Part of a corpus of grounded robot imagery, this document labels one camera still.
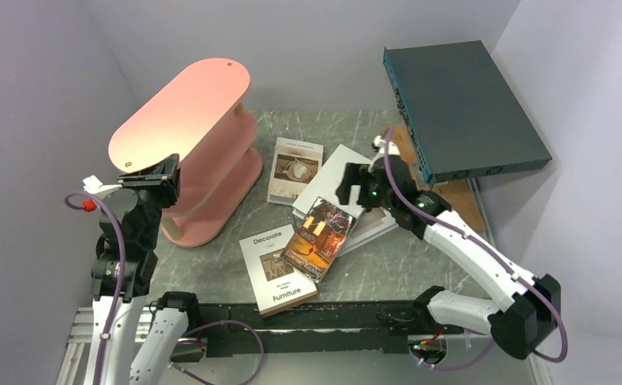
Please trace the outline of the white Insoia travel book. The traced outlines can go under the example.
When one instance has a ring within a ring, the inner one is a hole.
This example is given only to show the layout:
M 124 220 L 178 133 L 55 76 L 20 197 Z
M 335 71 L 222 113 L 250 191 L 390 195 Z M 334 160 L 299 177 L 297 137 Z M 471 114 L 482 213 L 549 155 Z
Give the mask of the white Insoia travel book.
M 329 159 L 323 164 L 317 175 L 294 201 L 293 214 L 304 218 L 318 197 L 337 206 L 355 218 L 359 218 L 363 208 L 356 203 L 341 205 L 336 195 L 348 163 L 368 164 L 369 159 L 358 152 L 339 144 Z

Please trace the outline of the dark orange Edward Tulane novel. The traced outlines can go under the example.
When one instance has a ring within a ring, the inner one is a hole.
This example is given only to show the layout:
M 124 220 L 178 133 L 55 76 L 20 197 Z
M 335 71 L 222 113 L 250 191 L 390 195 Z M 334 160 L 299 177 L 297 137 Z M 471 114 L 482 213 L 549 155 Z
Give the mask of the dark orange Edward Tulane novel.
M 339 255 L 356 222 L 356 217 L 318 197 L 281 251 L 281 259 L 318 283 Z

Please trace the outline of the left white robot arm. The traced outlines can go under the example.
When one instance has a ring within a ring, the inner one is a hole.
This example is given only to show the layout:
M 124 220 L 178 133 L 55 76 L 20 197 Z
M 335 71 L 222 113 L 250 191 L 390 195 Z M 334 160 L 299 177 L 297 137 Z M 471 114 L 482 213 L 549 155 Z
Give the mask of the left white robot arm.
M 194 335 L 203 322 L 193 293 L 167 292 L 155 304 L 148 336 L 135 348 L 158 258 L 155 248 L 164 209 L 180 195 L 180 158 L 167 156 L 138 172 L 103 184 L 83 180 L 83 202 L 71 209 L 101 212 L 102 234 L 91 268 L 93 327 L 85 384 L 156 384 L 181 336 Z

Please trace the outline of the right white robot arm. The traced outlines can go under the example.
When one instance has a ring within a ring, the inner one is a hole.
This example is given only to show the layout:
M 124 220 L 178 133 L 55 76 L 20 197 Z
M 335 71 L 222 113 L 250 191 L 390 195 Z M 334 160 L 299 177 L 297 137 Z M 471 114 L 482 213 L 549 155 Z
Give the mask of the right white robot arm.
M 398 156 L 379 157 L 372 164 L 348 163 L 342 171 L 336 190 L 340 205 L 386 210 L 400 227 L 464 269 L 489 296 L 474 298 L 431 287 L 414 303 L 418 330 L 431 333 L 439 326 L 459 326 L 489 334 L 515 359 L 534 354 L 552 363 L 565 360 L 568 338 L 561 317 L 561 285 L 554 277 L 539 278 L 503 256 L 440 195 L 418 190 Z

